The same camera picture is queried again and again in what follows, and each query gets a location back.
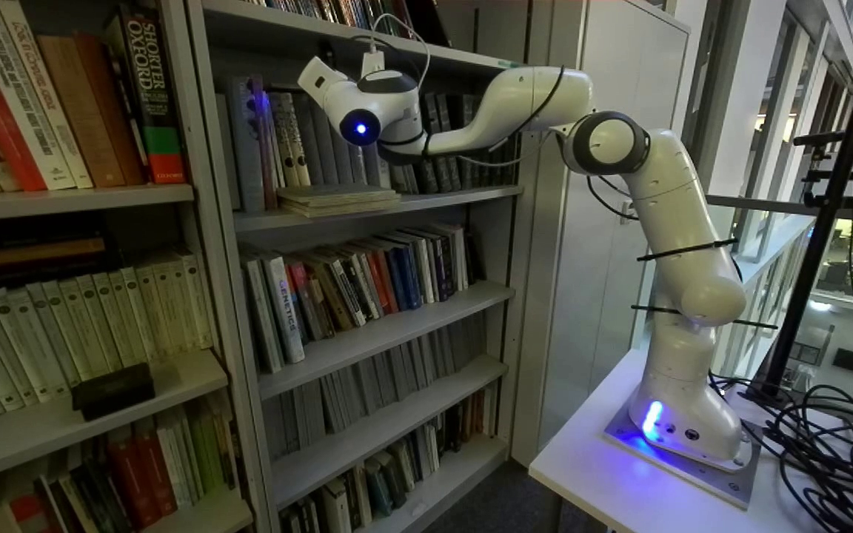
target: white table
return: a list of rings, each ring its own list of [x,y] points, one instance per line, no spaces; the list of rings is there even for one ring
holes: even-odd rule
[[[530,477],[608,530],[650,533],[791,533],[817,530],[761,452],[749,509],[639,458],[605,434],[639,381],[645,350],[632,350],[534,458]]]

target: blue glowing light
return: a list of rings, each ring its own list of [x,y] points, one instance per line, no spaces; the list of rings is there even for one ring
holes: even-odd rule
[[[642,422],[639,422],[639,428],[642,428],[642,434],[645,438],[656,438],[659,434],[659,421],[665,418],[665,401],[653,401],[650,409],[645,409],[645,415],[642,415]]]

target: row of books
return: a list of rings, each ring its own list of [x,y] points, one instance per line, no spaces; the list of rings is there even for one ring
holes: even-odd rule
[[[194,253],[0,286],[0,415],[121,367],[161,369],[177,351],[209,345],[214,315]]]
[[[351,145],[306,92],[266,87],[260,77],[220,79],[225,173],[234,209],[294,209],[284,190],[398,190],[401,194],[515,184],[520,136],[475,156],[425,156],[391,166],[373,145]],[[477,93],[420,98],[425,127],[441,133],[477,113]]]
[[[209,395],[0,472],[0,533],[136,533],[234,484],[229,406]]]
[[[0,0],[0,193],[188,181],[161,39],[132,2],[99,39],[37,34]]]
[[[244,246],[251,329],[271,372],[306,360],[306,342],[379,315],[444,301],[471,284],[462,224],[277,253]]]
[[[456,372],[477,354],[469,350],[469,333],[477,330],[447,326],[272,395],[266,401],[271,455],[302,449]]]
[[[450,43],[434,0],[250,0],[250,2],[406,39],[413,34],[408,30],[416,30],[425,42]]]
[[[417,481],[438,472],[447,452],[456,452],[469,438],[491,438],[484,421],[491,395],[494,387],[487,387],[370,458],[355,462],[348,472],[283,509],[283,530],[352,533],[391,515]]]

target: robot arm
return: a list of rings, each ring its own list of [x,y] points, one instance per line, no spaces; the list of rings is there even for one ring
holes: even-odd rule
[[[388,160],[494,148],[514,133],[549,130],[571,170],[622,173],[639,227],[659,261],[653,350],[628,415],[665,449],[733,468],[740,421],[709,387],[714,326],[746,308],[728,253],[699,193],[696,169],[671,130],[642,130],[622,113],[592,113],[592,82],[570,67],[500,71],[471,123],[428,133],[417,82],[401,71],[348,73],[312,58],[299,85],[327,110],[345,139],[377,141]]]

